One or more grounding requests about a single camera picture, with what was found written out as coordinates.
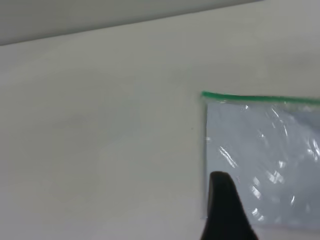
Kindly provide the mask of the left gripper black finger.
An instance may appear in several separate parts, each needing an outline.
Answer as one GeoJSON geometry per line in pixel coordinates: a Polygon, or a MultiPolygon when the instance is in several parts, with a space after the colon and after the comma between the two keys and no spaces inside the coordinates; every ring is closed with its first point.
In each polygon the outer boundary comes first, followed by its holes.
{"type": "Polygon", "coordinates": [[[231,176],[213,171],[209,176],[207,220],[202,240],[257,240],[231,176]]]}

